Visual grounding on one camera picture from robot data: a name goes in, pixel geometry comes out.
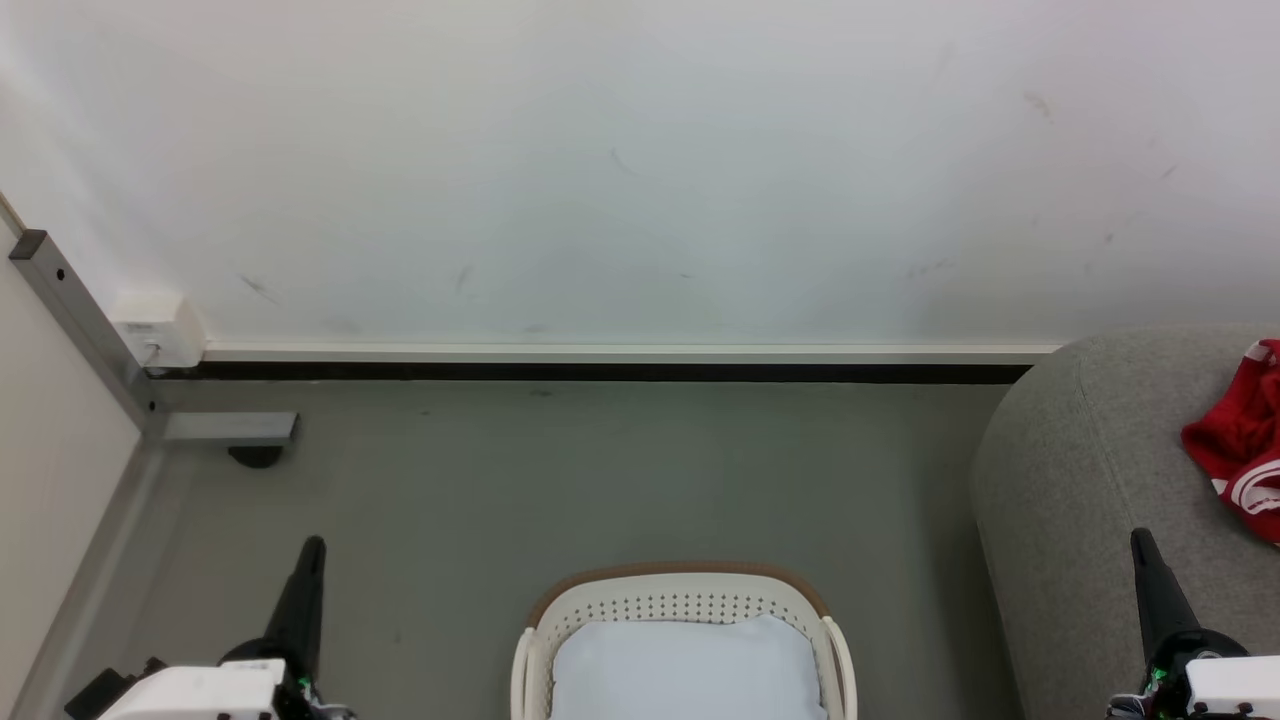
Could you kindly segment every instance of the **power outlet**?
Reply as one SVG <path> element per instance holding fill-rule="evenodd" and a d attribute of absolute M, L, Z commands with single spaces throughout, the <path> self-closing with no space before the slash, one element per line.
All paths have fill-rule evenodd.
<path fill-rule="evenodd" d="M 146 368 L 192 368 L 205 354 L 205 331 L 178 295 L 127 295 L 110 313 L 111 325 Z"/>

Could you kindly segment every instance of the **white basket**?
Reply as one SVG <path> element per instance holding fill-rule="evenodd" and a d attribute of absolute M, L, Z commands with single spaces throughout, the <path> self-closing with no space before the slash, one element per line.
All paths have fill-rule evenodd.
<path fill-rule="evenodd" d="M 511 669 L 511 720 L 548 720 L 561 644 L 594 621 L 737 623 L 773 615 L 813 643 L 828 720 L 858 719 L 854 664 L 840 626 L 803 579 L 745 562 L 649 562 L 575 575 L 534 609 Z"/>

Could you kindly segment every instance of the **gray sofa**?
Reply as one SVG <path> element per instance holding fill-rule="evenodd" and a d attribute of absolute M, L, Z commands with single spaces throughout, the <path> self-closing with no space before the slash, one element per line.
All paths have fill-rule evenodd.
<path fill-rule="evenodd" d="M 1027 720 L 1102 717 L 1144 659 L 1129 530 L 1151 528 L 1201 623 L 1280 653 L 1280 548 L 1252 537 L 1179 430 L 1280 325 L 1094 337 L 1033 368 L 1001 404 L 973 501 Z"/>

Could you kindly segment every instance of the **white stripe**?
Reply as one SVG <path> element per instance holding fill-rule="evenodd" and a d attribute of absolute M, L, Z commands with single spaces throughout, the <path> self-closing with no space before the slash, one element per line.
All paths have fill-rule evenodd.
<path fill-rule="evenodd" d="M 1254 342 L 1245 352 L 1244 356 L 1249 360 L 1263 361 L 1271 355 L 1271 348 L 1262 345 L 1261 342 Z"/>
<path fill-rule="evenodd" d="M 1258 475 L 1265 475 L 1272 470 L 1280 470 L 1280 460 L 1263 462 L 1262 465 L 1258 465 L 1257 468 L 1249 470 L 1249 474 L 1235 480 L 1235 487 L 1231 488 L 1231 503 L 1243 507 L 1243 505 L 1240 503 L 1240 493 L 1248 489 L 1247 486 L 1249 486 Z"/>
<path fill-rule="evenodd" d="M 1244 500 L 1248 502 L 1244 503 L 1242 510 L 1249 515 L 1257 515 L 1263 510 L 1280 505 L 1280 488 L 1253 488 L 1244 493 Z"/>
<path fill-rule="evenodd" d="M 1262 483 L 1266 482 L 1266 480 L 1270 480 L 1272 478 L 1280 478 L 1280 470 L 1277 470 L 1275 473 L 1263 473 L 1261 475 L 1252 477 L 1249 479 L 1249 482 L 1244 486 L 1244 489 L 1240 491 L 1240 506 L 1243 507 L 1243 506 L 1248 505 L 1249 503 L 1249 496 L 1253 492 L 1262 489 Z"/>
<path fill-rule="evenodd" d="M 1033 365 L 1057 343 L 1011 345 L 494 345 L 210 340 L 205 360 L 260 363 L 687 363 L 744 365 Z"/>

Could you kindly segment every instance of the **red cloth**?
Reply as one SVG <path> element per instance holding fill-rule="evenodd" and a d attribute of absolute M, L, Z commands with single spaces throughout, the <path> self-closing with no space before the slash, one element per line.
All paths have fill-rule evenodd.
<path fill-rule="evenodd" d="M 1183 428 L 1183 447 L 1217 497 L 1254 533 L 1280 543 L 1280 340 L 1249 348 L 1226 395 Z"/>

